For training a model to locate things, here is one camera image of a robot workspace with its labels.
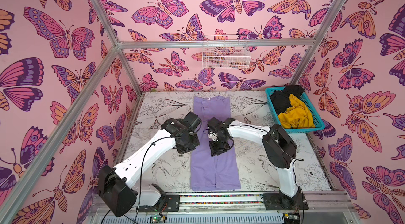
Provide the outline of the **lavender purple t-shirt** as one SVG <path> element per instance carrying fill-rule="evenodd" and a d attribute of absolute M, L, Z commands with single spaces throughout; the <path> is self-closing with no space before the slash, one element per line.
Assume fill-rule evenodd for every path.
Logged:
<path fill-rule="evenodd" d="M 241 188 L 234 149 L 211 156 L 208 135 L 204 132 L 211 118 L 225 121 L 231 117 L 231 100 L 228 97 L 194 97 L 194 113 L 201 119 L 197 133 L 200 145 L 191 153 L 190 186 L 194 191 L 225 191 Z"/>

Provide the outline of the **teal plastic laundry basket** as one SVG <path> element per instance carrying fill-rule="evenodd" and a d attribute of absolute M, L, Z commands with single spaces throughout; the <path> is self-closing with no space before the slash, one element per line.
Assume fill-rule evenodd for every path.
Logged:
<path fill-rule="evenodd" d="M 288 133 L 309 133 L 326 128 L 304 88 L 293 85 L 265 90 L 271 115 Z"/>

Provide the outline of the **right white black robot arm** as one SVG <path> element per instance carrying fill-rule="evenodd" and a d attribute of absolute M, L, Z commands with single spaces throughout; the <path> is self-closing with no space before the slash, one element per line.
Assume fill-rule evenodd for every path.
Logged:
<path fill-rule="evenodd" d="M 267 158 L 274 165 L 280 180 L 279 193 L 294 198 L 299 187 L 296 184 L 294 161 L 297 161 L 297 145 L 279 124 L 262 127 L 246 124 L 234 118 L 224 122 L 213 117 L 208 121 L 208 138 L 211 156 L 221 155 L 234 145 L 234 138 L 242 138 L 262 144 Z"/>

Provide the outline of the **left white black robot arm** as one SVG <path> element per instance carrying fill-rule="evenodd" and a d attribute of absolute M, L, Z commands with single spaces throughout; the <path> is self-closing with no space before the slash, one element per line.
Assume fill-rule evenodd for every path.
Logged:
<path fill-rule="evenodd" d="M 150 188 L 143 186 L 142 175 L 169 150 L 179 154 L 194 151 L 200 145 L 200 124 L 201 119 L 193 112 L 184 118 L 168 119 L 136 153 L 99 171 L 98 195 L 116 217 L 124 216 L 133 207 L 158 212 L 165 208 L 166 193 L 154 183 Z"/>

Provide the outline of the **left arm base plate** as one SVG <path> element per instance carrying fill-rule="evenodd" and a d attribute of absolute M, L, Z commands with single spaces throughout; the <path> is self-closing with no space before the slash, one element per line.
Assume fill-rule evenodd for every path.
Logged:
<path fill-rule="evenodd" d="M 180 206 L 180 195 L 170 194 L 161 196 L 153 206 L 141 205 L 139 212 L 178 212 Z"/>

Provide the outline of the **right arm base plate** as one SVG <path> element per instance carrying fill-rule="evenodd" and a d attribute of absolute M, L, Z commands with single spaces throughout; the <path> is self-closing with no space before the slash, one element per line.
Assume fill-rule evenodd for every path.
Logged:
<path fill-rule="evenodd" d="M 295 211 L 309 210 L 305 196 L 301 192 L 297 192 L 292 198 L 283 193 L 265 193 L 262 196 L 262 202 L 266 210 L 277 211 Z"/>

